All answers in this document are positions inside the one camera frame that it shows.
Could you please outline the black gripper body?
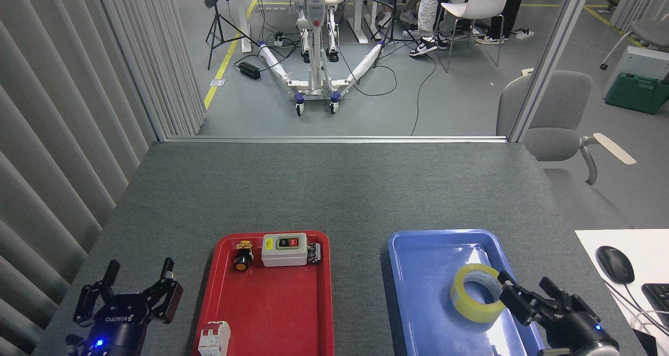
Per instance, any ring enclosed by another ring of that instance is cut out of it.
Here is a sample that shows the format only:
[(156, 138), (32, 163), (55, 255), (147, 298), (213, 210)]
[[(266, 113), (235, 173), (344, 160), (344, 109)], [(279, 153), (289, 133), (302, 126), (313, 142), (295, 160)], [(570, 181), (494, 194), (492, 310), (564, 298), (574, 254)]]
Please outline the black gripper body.
[(550, 350), (564, 355), (620, 355), (619, 344), (583, 304), (564, 306), (546, 320)]
[(93, 319), (88, 336), (77, 342), (81, 355), (140, 355), (148, 328), (148, 306), (101, 308), (93, 315), (86, 308), (77, 309), (77, 324)]

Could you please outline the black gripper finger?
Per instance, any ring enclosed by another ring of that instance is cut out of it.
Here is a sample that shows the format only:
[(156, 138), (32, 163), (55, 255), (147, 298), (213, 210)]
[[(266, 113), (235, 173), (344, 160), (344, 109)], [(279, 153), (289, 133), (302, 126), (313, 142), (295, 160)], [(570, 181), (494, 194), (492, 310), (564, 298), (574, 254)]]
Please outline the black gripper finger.
[(115, 306), (114, 291), (112, 289), (120, 270), (117, 260), (110, 260), (105, 275), (101, 280), (82, 287), (73, 315), (73, 321), (80, 327), (90, 327), (93, 323), (93, 310), (97, 299), (102, 296), (105, 305)]
[(538, 285), (550, 298), (557, 300), (564, 310), (589, 310), (589, 306), (579, 295), (570, 295), (559, 289), (548, 277), (543, 277)]
[(174, 320), (182, 296), (182, 286), (174, 278), (174, 260), (165, 258), (158, 280), (139, 293), (140, 307), (146, 309), (141, 323), (148, 324), (153, 319), (170, 324)]
[(550, 320), (549, 304), (545, 299), (518, 285), (505, 270), (499, 272), (497, 280), (502, 285), (499, 300), (521, 325), (528, 326), (532, 322), (544, 325)]

